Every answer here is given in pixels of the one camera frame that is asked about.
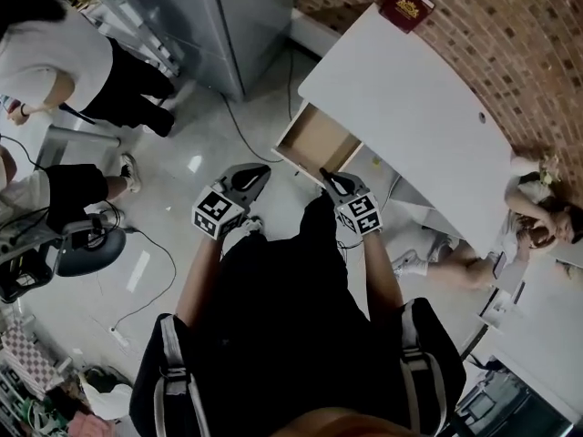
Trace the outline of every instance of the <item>red brick wall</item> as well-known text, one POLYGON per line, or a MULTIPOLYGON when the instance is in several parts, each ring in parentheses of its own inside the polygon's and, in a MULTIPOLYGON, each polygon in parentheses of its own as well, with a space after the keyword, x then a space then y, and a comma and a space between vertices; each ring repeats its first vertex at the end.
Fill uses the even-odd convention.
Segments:
MULTIPOLYGON (((296 0, 343 33, 371 2, 296 0)), ((415 32, 488 107, 519 151, 555 150, 583 204, 583 0, 432 0, 415 32)))

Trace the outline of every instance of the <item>floor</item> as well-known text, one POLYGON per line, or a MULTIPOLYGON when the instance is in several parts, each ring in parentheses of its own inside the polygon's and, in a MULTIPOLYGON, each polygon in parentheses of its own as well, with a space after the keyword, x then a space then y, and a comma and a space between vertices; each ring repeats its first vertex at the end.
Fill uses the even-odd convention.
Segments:
MULTIPOLYGON (((291 109, 301 103, 297 87, 315 66, 307 56, 294 52, 291 83, 291 109)), ((287 79, 289 52, 283 53, 265 74, 245 103, 232 109, 246 138, 256 151, 276 158, 270 148, 289 123, 287 79)), ((201 234, 190 224, 191 207, 200 191, 228 166, 257 161, 245 147, 232 124, 221 97, 208 89, 193 87, 179 103, 177 126, 172 138, 162 139, 141 130, 112 130, 123 137, 123 150, 130 150, 138 161, 143 189, 137 195, 126 195, 116 204, 127 216, 127 223, 143 230, 165 247, 176 261, 177 277, 160 299, 118 326, 123 341, 108 329, 125 314, 148 303, 165 289, 173 275, 168 256, 139 234, 129 235, 122 256, 109 268, 97 274, 75 279, 53 281, 22 299, 23 313, 33 313, 41 337, 48 337, 57 353, 71 356, 78 366, 108 364, 134 379, 142 353, 156 317, 173 311, 201 234), (138 261, 146 267, 133 290, 132 273, 138 261)), ((93 162, 112 174, 112 155, 97 146, 76 144, 67 149, 65 163, 93 162)), ((384 163, 375 165, 375 157, 366 147, 347 171, 359 175, 382 204, 394 173, 384 163)), ((315 185, 285 163, 273 164, 271 180, 252 212, 262 216, 269 239, 284 239, 297 233, 304 206, 316 195, 315 185)), ((406 249, 417 248, 426 253, 434 235, 415 224, 398 204, 388 201, 384 208, 384 238, 392 259, 406 249)), ((225 250, 240 238, 231 233, 225 250)), ((354 234, 338 229, 338 240, 351 245, 354 234)), ((358 305, 366 312, 363 250, 359 246, 348 252, 350 290, 358 305)), ((427 297, 449 331, 458 348, 480 325, 475 313, 488 298, 487 292, 451 290, 431 280, 407 276, 402 280, 407 299, 427 297)))

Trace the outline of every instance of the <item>drawer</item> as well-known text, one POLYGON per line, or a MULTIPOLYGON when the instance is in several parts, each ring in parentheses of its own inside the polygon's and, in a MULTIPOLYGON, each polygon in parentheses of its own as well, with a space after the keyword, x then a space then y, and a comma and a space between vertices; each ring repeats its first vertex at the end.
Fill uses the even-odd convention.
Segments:
POLYGON ((322 185, 320 168, 342 171, 362 145, 339 123, 306 103, 272 151, 322 185))

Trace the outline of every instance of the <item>desk leg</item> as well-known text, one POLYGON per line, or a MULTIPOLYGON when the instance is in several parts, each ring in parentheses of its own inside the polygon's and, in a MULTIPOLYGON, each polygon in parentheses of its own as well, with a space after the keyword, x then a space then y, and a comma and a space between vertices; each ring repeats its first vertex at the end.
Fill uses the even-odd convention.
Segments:
POLYGON ((119 147, 121 140, 119 137, 98 135, 96 133, 86 133, 85 131, 75 131, 63 127, 51 125, 46 132, 46 139, 56 139, 63 141, 88 141, 101 144, 106 147, 119 147))

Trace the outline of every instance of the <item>black shorts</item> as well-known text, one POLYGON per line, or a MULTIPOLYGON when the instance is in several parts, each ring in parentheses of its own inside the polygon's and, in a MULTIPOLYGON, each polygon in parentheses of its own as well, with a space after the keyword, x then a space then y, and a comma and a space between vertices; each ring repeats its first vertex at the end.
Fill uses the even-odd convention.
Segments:
POLYGON ((107 199, 107 181, 95 165, 56 165, 46 174, 51 193, 46 223, 54 231, 86 220, 85 207, 107 199))

